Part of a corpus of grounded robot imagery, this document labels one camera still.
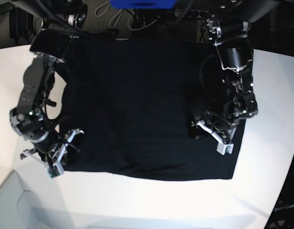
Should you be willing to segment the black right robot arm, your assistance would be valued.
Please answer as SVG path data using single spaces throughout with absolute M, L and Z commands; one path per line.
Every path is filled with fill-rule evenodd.
M 15 5 L 41 18 L 42 25 L 30 47 L 35 58 L 24 72 L 18 104 L 10 111 L 10 125 L 33 145 L 32 149 L 23 151 L 21 158 L 35 159 L 35 153 L 41 154 L 39 162 L 47 170 L 62 174 L 67 150 L 75 136 L 83 131 L 78 128 L 61 134 L 55 128 L 63 115 L 55 119 L 47 115 L 47 107 L 56 106 L 49 98 L 56 67 L 64 61 L 73 40 L 82 37 L 114 39 L 117 31 L 83 31 L 87 6 L 80 0 L 17 0 Z

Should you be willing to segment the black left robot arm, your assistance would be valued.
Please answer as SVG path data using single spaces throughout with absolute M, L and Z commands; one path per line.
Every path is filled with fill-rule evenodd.
M 196 117 L 192 126 L 200 127 L 221 144 L 229 144 L 241 120 L 258 114 L 253 92 L 253 50 L 248 40 L 251 24 L 274 7 L 279 0 L 214 0 L 206 17 L 209 40 L 216 48 L 227 97 L 216 107 Z

